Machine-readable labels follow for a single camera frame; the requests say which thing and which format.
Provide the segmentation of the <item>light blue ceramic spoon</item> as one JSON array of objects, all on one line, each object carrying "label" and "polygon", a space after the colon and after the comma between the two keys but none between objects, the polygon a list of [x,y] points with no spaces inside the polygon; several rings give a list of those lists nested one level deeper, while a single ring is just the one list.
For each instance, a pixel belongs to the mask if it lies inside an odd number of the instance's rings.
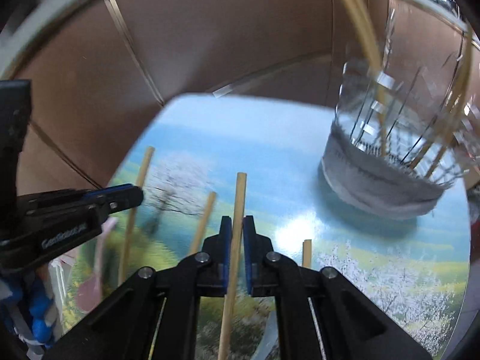
[{"label": "light blue ceramic spoon", "polygon": [[276,311],[271,311],[265,325],[264,334],[252,355],[251,360],[264,360],[270,355],[278,342],[278,317]]}]

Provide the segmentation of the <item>bamboo chopstick two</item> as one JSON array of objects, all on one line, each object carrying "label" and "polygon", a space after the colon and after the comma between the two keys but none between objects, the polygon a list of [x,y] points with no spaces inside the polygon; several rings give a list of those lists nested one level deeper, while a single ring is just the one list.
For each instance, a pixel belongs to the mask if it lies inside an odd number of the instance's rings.
[{"label": "bamboo chopstick two", "polygon": [[364,57],[368,62],[368,72],[371,76],[369,86],[372,88],[373,100],[380,105],[378,111],[371,109],[377,114],[380,138],[380,157],[387,156],[386,134],[386,89],[376,79],[383,72],[382,60],[377,47],[377,37],[374,26],[368,13],[364,0],[341,0],[346,13],[352,22],[355,33],[363,50]]}]

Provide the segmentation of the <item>bamboo chopstick five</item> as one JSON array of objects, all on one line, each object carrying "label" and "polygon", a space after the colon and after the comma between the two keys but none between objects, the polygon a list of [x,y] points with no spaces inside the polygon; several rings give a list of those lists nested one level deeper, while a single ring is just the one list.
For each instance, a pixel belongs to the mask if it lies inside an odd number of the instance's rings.
[{"label": "bamboo chopstick five", "polygon": [[307,239],[303,242],[302,267],[312,267],[312,240]]}]

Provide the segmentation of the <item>bamboo chopstick six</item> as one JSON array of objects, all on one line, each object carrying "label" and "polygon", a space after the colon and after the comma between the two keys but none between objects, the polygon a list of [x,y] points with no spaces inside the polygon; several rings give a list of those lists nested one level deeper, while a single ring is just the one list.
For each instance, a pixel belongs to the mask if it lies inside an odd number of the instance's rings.
[{"label": "bamboo chopstick six", "polygon": [[[370,15],[368,13],[365,0],[352,0],[355,5],[355,10],[358,12],[356,15],[359,17],[362,27],[362,46],[364,48],[364,53],[368,59],[369,66],[373,71],[373,75],[377,76],[381,72],[381,58],[379,49],[377,48],[377,37],[374,33],[373,23],[371,21]],[[382,86],[377,84],[377,101],[385,106],[385,90]],[[381,155],[385,157],[386,152],[386,115],[385,111],[378,111],[378,120],[380,125],[380,139],[381,139]]]}]

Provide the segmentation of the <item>bamboo chopstick one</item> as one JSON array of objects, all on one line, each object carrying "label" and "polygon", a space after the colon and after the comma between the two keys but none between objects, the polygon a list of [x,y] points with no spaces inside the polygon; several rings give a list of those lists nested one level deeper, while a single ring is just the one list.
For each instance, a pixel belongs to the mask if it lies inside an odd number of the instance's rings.
[{"label": "bamboo chopstick one", "polygon": [[[143,185],[145,184],[147,172],[151,164],[151,159],[154,155],[154,152],[155,152],[155,148],[152,146],[147,147],[145,150],[145,154],[142,160],[142,165],[140,166],[139,172],[137,174],[137,180],[136,180],[136,186],[139,187],[140,189],[142,189]],[[124,234],[124,244],[123,244],[122,254],[120,256],[120,266],[118,270],[118,285],[122,285],[122,283],[124,283],[126,280],[130,246],[131,246],[132,234],[134,231],[136,215],[137,215],[137,208],[132,208],[128,214],[128,220],[127,220],[125,234]]]}]

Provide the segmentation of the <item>bamboo chopstick eight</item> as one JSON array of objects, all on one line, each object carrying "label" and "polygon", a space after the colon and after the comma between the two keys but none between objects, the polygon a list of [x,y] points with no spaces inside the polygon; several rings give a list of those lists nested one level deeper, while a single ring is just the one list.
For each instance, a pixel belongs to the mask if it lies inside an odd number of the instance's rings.
[{"label": "bamboo chopstick eight", "polygon": [[436,154],[433,163],[429,170],[426,172],[425,177],[429,179],[434,173],[435,169],[440,163],[443,155],[447,151],[448,147],[452,144],[454,138],[454,132],[457,130],[461,114],[465,107],[465,93],[468,87],[471,71],[471,62],[473,54],[471,33],[467,33],[467,44],[465,47],[464,57],[462,58],[462,64],[459,69],[459,75],[456,77],[450,100],[447,104],[447,117],[448,125],[442,131],[442,146],[439,152]]}]

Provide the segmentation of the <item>bamboo chopstick four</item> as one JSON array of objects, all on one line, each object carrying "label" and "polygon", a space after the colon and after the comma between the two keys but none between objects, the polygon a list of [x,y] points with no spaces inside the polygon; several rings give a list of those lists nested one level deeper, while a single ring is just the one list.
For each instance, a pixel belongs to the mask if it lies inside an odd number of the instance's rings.
[{"label": "bamboo chopstick four", "polygon": [[242,243],[242,221],[244,218],[247,191],[247,174],[239,172],[236,180],[235,201],[233,210],[233,235],[229,257],[229,283],[224,296],[224,308],[220,327],[218,360],[225,360],[230,353],[230,337],[232,331],[234,306],[239,276],[239,260]]}]

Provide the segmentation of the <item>bamboo chopstick three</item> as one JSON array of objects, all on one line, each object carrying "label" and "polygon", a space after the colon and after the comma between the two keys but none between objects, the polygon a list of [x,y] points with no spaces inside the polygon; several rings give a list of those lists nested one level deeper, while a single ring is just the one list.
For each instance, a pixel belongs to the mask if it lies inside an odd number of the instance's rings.
[{"label": "bamboo chopstick three", "polygon": [[196,232],[194,234],[193,241],[190,244],[189,255],[196,254],[201,248],[203,239],[206,234],[208,221],[212,214],[215,201],[216,201],[216,193],[210,192],[210,194],[208,195],[208,199],[204,207],[203,213],[199,220],[199,224],[197,226]]}]

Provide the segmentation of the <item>bamboo chopstick seven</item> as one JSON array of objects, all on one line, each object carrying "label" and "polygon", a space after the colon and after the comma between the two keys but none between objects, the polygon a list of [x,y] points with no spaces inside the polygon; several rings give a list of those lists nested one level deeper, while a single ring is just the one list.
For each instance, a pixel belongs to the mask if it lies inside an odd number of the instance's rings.
[{"label": "bamboo chopstick seven", "polygon": [[[467,32],[466,32],[466,35],[464,37],[464,40],[465,40],[466,44],[467,44],[467,36],[468,36],[467,33],[471,33],[471,38],[472,38],[472,41],[473,41],[473,28],[472,28],[470,23],[467,24]],[[452,87],[454,86],[454,82],[456,80],[456,77],[458,77],[458,75],[459,75],[459,69],[460,69],[460,66],[462,64],[462,61],[461,61],[462,58],[459,60],[459,62],[460,62],[459,68],[457,70],[457,74],[454,76],[454,79],[452,81],[451,90],[445,96],[444,104],[443,104],[443,107],[442,107],[442,112],[439,114],[439,116],[437,117],[435,122],[432,124],[433,135],[426,140],[426,142],[421,147],[420,151],[416,154],[416,157],[414,158],[414,160],[411,161],[411,163],[409,165],[409,168],[411,170],[414,170],[420,164],[420,162],[425,158],[425,155],[427,155],[427,153],[429,152],[429,150],[431,149],[431,147],[433,146],[433,144],[435,142],[440,141],[441,146],[442,146],[441,139],[442,139],[442,135],[443,135],[443,129],[445,127],[447,127],[447,125],[448,125],[447,104],[450,100],[450,96],[452,95]]]}]

